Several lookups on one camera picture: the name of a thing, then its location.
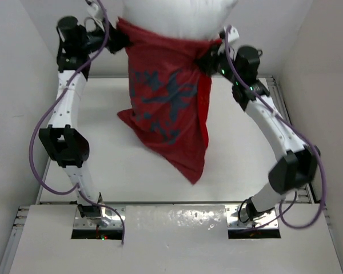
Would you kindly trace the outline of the white pillow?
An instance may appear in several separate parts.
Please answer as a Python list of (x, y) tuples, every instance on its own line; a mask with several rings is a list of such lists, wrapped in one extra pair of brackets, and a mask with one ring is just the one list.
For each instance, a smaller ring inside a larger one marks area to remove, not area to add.
[(166, 37), (208, 40), (217, 36), (236, 4), (235, 0), (123, 1), (122, 18)]

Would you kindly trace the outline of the red patterned pillowcase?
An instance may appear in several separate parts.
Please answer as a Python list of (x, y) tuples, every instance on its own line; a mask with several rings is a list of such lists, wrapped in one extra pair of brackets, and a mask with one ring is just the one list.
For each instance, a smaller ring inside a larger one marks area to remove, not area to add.
[(206, 121), (212, 79), (197, 66), (220, 39), (165, 37), (125, 19), (117, 28), (130, 39), (131, 108), (118, 117), (150, 150), (163, 156), (191, 183), (202, 176), (209, 136)]

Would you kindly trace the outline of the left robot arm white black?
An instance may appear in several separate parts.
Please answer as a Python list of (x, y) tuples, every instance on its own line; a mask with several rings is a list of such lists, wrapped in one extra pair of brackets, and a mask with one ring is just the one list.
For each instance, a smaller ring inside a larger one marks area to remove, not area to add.
[(95, 19), (94, 23), (93, 31), (87, 31), (73, 16), (63, 17), (57, 23), (57, 102), (48, 125), (39, 130), (38, 136), (50, 159), (69, 178), (80, 216), (105, 227), (117, 213), (104, 206), (102, 195), (91, 179), (87, 165), (90, 144), (78, 131), (78, 111), (89, 77), (90, 55), (104, 48), (116, 53), (127, 45), (127, 39), (107, 19)]

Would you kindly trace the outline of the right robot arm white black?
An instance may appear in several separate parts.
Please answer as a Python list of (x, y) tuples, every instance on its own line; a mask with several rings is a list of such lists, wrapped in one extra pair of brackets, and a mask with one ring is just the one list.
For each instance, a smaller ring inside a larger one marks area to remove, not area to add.
[(212, 46), (196, 63), (208, 76), (220, 74), (232, 84), (234, 100), (250, 116), (269, 142), (277, 163), (268, 173), (263, 188), (242, 203), (241, 223), (251, 223), (271, 211), (286, 195), (314, 180), (323, 172), (320, 151), (299, 134), (277, 110), (272, 96), (258, 79), (261, 51), (251, 46), (239, 48), (230, 57), (230, 48)]

